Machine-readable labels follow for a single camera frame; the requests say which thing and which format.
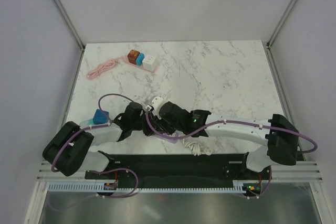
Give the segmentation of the blue cube plug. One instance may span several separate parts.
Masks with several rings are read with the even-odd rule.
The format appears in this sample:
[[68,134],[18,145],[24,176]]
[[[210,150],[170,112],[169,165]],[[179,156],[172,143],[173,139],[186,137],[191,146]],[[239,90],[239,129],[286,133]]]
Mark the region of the blue cube plug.
[[92,118],[94,125],[106,124],[110,121],[109,112],[101,109],[96,109]]

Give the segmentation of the teal power strip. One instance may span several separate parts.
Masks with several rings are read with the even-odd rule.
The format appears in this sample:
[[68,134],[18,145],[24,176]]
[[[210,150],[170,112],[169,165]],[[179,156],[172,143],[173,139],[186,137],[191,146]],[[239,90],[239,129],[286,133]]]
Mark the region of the teal power strip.
[[89,120],[85,120],[79,123],[79,126],[81,129],[83,128],[91,128],[92,126],[94,126],[94,122],[93,119],[89,119]]

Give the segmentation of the purple power strip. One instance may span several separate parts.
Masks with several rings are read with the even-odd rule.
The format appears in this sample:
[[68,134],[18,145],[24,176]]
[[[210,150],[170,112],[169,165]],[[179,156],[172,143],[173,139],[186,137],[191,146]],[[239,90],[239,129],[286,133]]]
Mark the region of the purple power strip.
[[179,137],[179,133],[175,132],[175,134],[172,135],[172,136],[169,136],[167,134],[162,134],[162,135],[155,134],[154,136],[157,137],[157,138],[159,138],[159,139],[161,139],[161,140],[163,140],[163,141],[167,141],[169,143],[176,144],[178,142],[178,140],[176,139],[176,137]]

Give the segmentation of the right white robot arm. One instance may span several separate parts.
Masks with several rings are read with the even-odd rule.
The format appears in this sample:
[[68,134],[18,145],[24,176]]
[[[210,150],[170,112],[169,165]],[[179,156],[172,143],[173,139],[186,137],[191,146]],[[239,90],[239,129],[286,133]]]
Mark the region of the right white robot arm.
[[254,178],[273,164],[294,166],[297,162],[299,132],[281,114],[266,120],[226,118],[206,110],[187,111],[172,102],[155,105],[154,111],[158,125],[169,135],[179,131],[185,137],[229,137],[259,144],[240,166],[245,178]]

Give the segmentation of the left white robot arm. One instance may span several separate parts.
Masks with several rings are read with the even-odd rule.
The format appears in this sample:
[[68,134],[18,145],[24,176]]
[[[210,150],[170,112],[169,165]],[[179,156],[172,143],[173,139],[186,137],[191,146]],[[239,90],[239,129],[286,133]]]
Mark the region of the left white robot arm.
[[107,111],[97,109],[93,119],[81,125],[73,121],[65,123],[47,144],[42,156],[51,164],[53,172],[71,176],[83,164],[93,164],[85,161],[90,147],[106,142],[121,142],[134,131],[141,131],[146,136],[153,135],[141,104],[130,102],[125,111],[113,120]]

